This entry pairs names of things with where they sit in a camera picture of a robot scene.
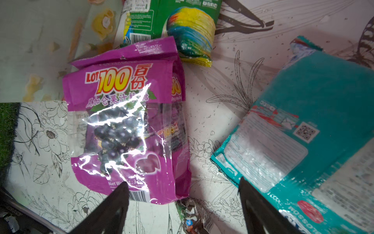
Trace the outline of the purple grape gummy bag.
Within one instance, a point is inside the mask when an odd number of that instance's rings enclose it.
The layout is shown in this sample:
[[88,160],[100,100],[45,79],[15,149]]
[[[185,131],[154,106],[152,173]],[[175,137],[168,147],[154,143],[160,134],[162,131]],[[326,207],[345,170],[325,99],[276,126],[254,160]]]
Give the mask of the purple grape gummy bag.
[[72,62],[63,77],[72,170],[109,195],[127,183],[130,199],[168,204],[189,196],[185,73],[176,41],[135,43]]

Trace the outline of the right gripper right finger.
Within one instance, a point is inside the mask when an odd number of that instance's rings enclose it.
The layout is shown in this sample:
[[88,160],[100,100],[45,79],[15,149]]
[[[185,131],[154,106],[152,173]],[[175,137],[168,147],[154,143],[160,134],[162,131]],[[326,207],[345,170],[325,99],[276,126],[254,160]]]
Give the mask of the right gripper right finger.
[[240,179],[238,192],[249,234],[300,233],[244,177]]

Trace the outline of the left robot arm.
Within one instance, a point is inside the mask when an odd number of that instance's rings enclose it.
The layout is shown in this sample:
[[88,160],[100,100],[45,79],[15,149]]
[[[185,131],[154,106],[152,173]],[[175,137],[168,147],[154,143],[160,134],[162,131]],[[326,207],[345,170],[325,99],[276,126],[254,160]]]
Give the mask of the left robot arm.
[[1,187],[2,234],[65,234],[66,232],[17,202]]

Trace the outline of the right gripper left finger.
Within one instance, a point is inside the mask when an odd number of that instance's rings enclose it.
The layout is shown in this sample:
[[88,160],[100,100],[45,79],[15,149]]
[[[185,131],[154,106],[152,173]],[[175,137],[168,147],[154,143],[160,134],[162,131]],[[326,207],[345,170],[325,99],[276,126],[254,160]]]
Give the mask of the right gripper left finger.
[[71,234],[121,234],[129,208],[130,192],[121,183]]

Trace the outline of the white paper bag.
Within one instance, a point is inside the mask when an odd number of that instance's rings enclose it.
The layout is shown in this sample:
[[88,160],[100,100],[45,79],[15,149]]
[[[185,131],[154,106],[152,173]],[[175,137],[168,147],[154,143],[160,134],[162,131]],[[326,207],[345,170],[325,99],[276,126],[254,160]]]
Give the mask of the white paper bag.
[[61,100],[71,62],[111,50],[123,1],[1,1],[1,102]]

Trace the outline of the green rainbow snack bag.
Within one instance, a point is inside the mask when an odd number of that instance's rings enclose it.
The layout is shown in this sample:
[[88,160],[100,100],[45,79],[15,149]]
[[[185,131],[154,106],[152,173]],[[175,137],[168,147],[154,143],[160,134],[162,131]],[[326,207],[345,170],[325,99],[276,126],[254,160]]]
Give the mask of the green rainbow snack bag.
[[119,45],[173,37],[182,61],[211,67],[222,1],[125,1]]

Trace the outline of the green artificial grass mat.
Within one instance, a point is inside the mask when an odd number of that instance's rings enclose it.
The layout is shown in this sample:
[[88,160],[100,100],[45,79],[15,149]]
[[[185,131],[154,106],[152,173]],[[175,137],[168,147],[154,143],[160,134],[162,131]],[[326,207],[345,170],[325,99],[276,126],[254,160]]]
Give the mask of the green artificial grass mat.
[[1,103],[1,179],[12,161],[19,109],[19,102]]

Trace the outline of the teal mint candy bag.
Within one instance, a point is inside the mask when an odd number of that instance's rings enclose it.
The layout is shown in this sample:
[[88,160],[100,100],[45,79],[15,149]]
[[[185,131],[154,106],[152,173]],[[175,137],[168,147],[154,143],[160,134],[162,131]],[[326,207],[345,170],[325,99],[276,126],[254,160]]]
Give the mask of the teal mint candy bag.
[[374,231],[374,71],[305,37],[211,160],[303,234]]

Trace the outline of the dark M&M's chocolate packet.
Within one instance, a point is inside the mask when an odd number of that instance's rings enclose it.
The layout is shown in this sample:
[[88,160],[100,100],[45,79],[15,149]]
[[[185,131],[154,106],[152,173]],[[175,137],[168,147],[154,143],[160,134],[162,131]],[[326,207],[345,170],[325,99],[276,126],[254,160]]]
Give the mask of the dark M&M's chocolate packet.
[[175,202],[183,234],[221,234],[208,212],[194,199]]

